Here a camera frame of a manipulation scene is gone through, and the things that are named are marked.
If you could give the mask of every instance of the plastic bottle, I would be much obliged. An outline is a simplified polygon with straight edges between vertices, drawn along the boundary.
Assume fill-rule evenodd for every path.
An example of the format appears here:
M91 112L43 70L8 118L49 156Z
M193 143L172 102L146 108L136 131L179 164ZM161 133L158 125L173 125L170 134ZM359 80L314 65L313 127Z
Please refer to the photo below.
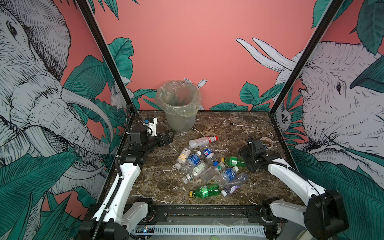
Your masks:
M233 168L229 167L226 170L224 170L221 174L214 177L214 181L216 184L222 187L224 186L224 184L234 179L238 171L239 171L238 167L233 167Z
M217 136L214 136L214 137L201 137L201 138L189 141L189 146L191 148L200 147L202 145L206 145L206 144L214 142L216 140L218 140Z
M183 151L181 151L179 157L176 159L175 167L177 169L180 169L181 166L184 165L185 161L191 154L192 148L190 146L186 146Z
M219 163L217 166L212 166L201 173L199 177L205 184L209 183L215 176L217 176L221 170L224 169L224 163Z
M185 175L185 177L183 177L182 180L185 184L187 184L190 181L194 180L196 177L198 177L207 169L208 169L208 164L206 164L203 161L200 161L200 163L192 169L192 172Z
M180 168L184 174L189 173L200 161L201 152L197 151L194 154L191 154L189 158L185 161L184 165Z
M222 157L221 162L231 167L234 167L234 166L247 167L245 160L242 157L236 157L236 156Z
M245 172L240 173L232 181L223 186L221 195L223 195L223 197L231 195L236 192L241 185L248 181L248 179L249 177Z
M216 155L209 146L203 145L203 154L207 159L208 164L213 164L214 166L217 165L217 164L214 164L214 162L216 162Z
M218 196L218 195L220 195L220 190L217 184L204 185L204 186L201 186L200 188L197 188L189 192L190 197L199 197L199 198L207 198L207 197Z

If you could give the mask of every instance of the elephant eye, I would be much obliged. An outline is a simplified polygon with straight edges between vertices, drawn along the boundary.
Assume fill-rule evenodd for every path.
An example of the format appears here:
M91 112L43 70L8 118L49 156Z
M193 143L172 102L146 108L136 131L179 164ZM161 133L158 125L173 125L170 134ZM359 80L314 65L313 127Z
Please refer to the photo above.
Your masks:
M9 29L9 32L15 37L17 35L16 29L12 26L12 23L10 21L7 21L7 27Z
M341 83L338 83L337 86L336 86L336 90L339 92L339 94L341 95L340 91L341 91Z

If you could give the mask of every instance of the trash can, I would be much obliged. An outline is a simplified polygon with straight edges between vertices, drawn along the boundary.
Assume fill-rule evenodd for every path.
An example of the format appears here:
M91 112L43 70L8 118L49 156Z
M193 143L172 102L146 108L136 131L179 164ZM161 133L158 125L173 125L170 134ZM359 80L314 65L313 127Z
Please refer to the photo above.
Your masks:
M164 110L168 125L176 132L186 132L195 124L201 105L197 87L185 81L168 81L156 93L156 103Z

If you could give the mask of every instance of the marble tabletop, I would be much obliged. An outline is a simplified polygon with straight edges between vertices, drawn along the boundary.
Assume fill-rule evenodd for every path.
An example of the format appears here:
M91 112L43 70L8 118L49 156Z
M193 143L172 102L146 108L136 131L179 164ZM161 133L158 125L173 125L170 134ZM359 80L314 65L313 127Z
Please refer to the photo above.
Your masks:
M140 111L140 114L144 118L156 117L158 132L170 130L164 112ZM239 173L247 172L250 179L231 196L190 198L189 191L202 185L202 181L195 179L184 184L181 180L184 175L174 164L188 142L202 136L218 136L218 141L210 144L218 159L237 155L248 136L269 137L274 142L272 150L285 157L267 113L201 111L197 113L196 123L191 130L176 133L172 144L158 147L148 154L148 160L131 190L127 204L132 204L138 197L148 197L152 198L155 204L260 205L263 200L278 197L303 205L301 199L277 177L263 170L250 173L245 168L240 168ZM115 176L116 170L107 188L110 188Z

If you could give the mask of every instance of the green plastic bottle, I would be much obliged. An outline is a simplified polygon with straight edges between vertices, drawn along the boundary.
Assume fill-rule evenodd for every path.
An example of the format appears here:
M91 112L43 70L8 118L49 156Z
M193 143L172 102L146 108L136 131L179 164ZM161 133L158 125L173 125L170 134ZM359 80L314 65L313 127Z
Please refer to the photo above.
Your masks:
M221 162L224 162L228 166L231 167L246 167L245 160L242 157L236 157L236 156L229 156L229 157L222 157Z
M220 195L220 190L217 184L204 185L198 189L195 189L189 192L190 197L207 198L207 197L218 196L218 195Z

